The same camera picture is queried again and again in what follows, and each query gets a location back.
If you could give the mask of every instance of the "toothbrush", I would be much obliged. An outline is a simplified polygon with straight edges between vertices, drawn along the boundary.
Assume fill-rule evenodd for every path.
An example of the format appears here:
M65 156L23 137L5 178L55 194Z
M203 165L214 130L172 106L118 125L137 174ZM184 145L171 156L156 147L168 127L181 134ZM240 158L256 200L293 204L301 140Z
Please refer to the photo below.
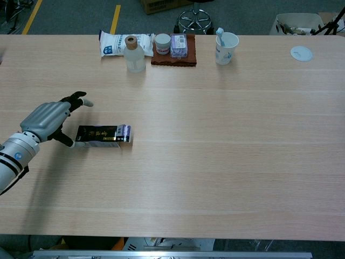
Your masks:
M224 32L224 30L223 30L223 28L221 28L221 27L219 27L218 30L216 31L216 35L219 37L220 45L221 45L222 47L225 46L224 41L222 40L223 32Z

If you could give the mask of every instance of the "white lid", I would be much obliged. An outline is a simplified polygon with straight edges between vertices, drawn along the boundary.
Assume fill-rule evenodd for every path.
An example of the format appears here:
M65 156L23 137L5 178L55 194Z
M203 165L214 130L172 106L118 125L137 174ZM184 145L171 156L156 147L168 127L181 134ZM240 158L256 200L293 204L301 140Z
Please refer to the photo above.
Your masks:
M170 44L171 42L171 37L165 33L158 34L155 38L156 44Z
M313 53L310 49L303 46L296 46L290 50L290 54L298 61L310 61L313 59Z

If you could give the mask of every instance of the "yellow floor line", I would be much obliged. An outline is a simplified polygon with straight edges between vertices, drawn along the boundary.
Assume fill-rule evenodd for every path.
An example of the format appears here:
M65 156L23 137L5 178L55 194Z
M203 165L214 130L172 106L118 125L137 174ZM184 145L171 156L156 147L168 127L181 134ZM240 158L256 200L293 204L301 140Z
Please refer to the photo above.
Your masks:
M110 34L115 34L116 26L118 25L119 14L120 14L121 5L117 4L115 8L114 18L112 22L112 27L110 29Z
M22 32L23 35L26 35L27 32L30 30L31 24L32 24L32 22L33 22L33 20L34 20L34 18L35 18L35 16L36 16L36 14L37 14L37 12L38 12L38 9L39 9L39 7L41 6L41 4L42 4L42 0L37 0L37 3L36 3L36 5L34 6L34 9L33 9L32 13L31 13L31 15L30 15L30 18L29 18L29 20L27 21L26 26L25 26L25 28L24 28L24 30L23 30L23 32Z

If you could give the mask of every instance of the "paper cup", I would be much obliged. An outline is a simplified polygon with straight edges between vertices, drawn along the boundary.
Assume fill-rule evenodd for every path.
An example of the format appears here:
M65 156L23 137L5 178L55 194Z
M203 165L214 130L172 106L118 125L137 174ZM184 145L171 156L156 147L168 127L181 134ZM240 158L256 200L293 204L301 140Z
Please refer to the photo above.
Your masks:
M219 37L216 37L216 63L219 65L226 65L230 62L235 48L239 43L239 39L235 34L225 32L222 35L222 40L225 44L224 47L220 45Z

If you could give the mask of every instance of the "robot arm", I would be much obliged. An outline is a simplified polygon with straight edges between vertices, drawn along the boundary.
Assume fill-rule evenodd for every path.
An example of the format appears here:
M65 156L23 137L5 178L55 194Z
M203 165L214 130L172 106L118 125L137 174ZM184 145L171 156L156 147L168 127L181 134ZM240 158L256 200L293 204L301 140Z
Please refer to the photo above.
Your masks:
M0 195L29 171L27 165L38 153L40 142L55 139L68 147L75 146L61 129L75 109L82 105L93 106L92 102L81 98L85 95L85 92L76 92L58 102L41 104L20 124L22 133L13 134L0 145ZM17 179L6 188L15 177Z

